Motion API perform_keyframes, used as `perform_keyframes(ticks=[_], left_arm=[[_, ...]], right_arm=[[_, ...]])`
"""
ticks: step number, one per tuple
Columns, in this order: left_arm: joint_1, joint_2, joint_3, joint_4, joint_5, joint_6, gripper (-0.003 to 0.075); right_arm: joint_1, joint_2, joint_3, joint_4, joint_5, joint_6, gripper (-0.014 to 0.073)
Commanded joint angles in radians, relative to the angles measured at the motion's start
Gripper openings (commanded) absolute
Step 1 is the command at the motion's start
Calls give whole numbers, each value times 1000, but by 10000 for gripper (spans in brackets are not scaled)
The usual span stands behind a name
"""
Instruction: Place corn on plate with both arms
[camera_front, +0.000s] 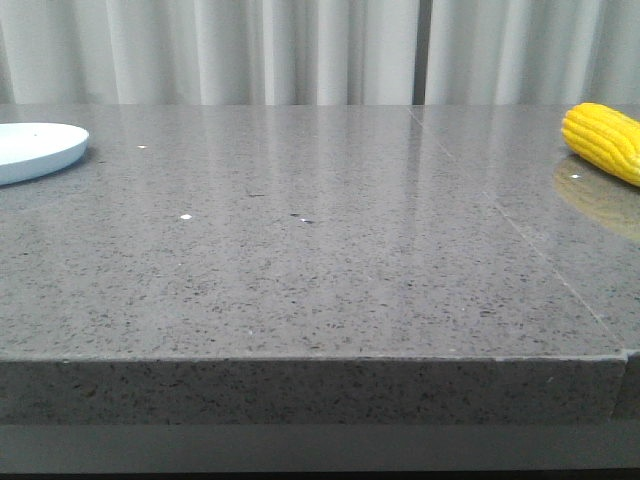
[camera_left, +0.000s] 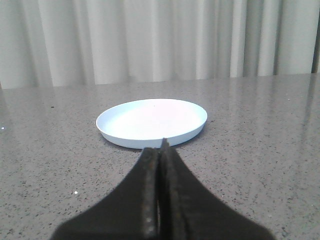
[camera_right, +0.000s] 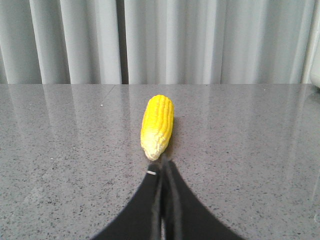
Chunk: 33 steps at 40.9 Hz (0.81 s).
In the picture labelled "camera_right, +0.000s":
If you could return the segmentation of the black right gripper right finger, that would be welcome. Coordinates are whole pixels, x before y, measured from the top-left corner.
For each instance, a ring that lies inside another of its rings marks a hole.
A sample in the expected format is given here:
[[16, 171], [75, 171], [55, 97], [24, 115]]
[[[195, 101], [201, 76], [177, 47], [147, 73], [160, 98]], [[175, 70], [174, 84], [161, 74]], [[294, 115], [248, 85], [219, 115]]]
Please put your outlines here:
[[162, 161], [161, 216], [166, 240], [241, 240], [197, 199], [174, 162]]

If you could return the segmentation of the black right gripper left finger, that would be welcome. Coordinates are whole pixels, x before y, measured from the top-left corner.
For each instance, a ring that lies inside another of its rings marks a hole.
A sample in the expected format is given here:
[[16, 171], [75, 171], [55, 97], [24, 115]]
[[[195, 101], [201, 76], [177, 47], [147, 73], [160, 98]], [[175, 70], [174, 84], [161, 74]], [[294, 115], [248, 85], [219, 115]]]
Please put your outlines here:
[[161, 237], [160, 166], [151, 163], [138, 190], [119, 215], [94, 240], [160, 240]]

